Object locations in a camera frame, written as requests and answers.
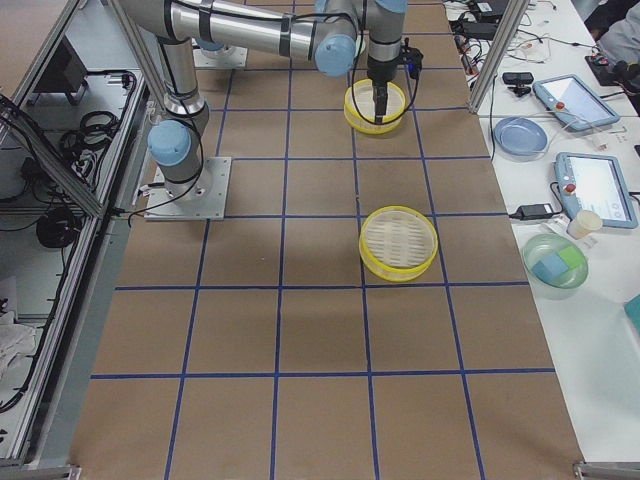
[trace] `blue sponge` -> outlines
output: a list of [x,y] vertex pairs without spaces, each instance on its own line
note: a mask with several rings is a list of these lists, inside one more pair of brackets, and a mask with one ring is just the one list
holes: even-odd
[[638,333],[640,333],[640,295],[628,302],[624,306],[624,311],[631,319],[631,323],[636,327]]
[[544,283],[550,283],[569,271],[569,266],[560,255],[554,252],[538,260],[538,263],[533,266],[531,271]]

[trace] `person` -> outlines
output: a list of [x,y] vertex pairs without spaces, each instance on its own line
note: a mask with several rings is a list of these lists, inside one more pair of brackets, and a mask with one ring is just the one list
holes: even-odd
[[614,72],[624,78],[629,100],[640,114],[640,0],[609,0],[585,25]]

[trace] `brown paper floor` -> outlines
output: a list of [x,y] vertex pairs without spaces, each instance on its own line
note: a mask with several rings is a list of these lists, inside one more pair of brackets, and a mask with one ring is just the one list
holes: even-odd
[[[442,6],[409,15],[426,69],[381,138],[347,126],[344,79],[307,65],[251,52],[247,71],[199,73],[207,153],[234,157],[228,217],[135,220],[72,453],[87,479],[573,478]],[[407,285],[359,261],[361,221],[390,204],[441,240]]]

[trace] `yellow sieve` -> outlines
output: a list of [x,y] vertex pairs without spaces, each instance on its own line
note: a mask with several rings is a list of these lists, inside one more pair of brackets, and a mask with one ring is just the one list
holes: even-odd
[[374,275],[390,282],[408,282],[422,275],[438,252],[433,224],[402,206],[384,207],[365,220],[360,257]]
[[[385,125],[373,125],[358,114],[358,111],[353,105],[351,87],[347,89],[347,93],[344,95],[344,117],[347,119],[347,123],[357,131],[371,135],[390,132],[400,125],[400,121],[402,120],[401,115],[407,101],[406,97],[402,89],[395,83],[388,83],[387,87],[387,93],[389,95],[387,114],[382,119]],[[356,82],[353,85],[353,93],[356,97],[356,104],[358,105],[360,113],[362,113],[364,118],[373,122],[375,119],[375,104],[373,102],[373,86],[371,85],[371,80],[367,78]]]

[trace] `screen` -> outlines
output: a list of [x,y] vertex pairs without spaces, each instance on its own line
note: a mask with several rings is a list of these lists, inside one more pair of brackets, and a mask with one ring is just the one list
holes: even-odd
[[593,98],[575,78],[555,80],[545,83],[544,87],[556,100],[564,103],[569,113],[577,115],[576,119],[594,123],[611,117],[611,112]]
[[613,162],[584,157],[569,157],[569,161],[580,208],[597,213],[603,220],[629,220]]

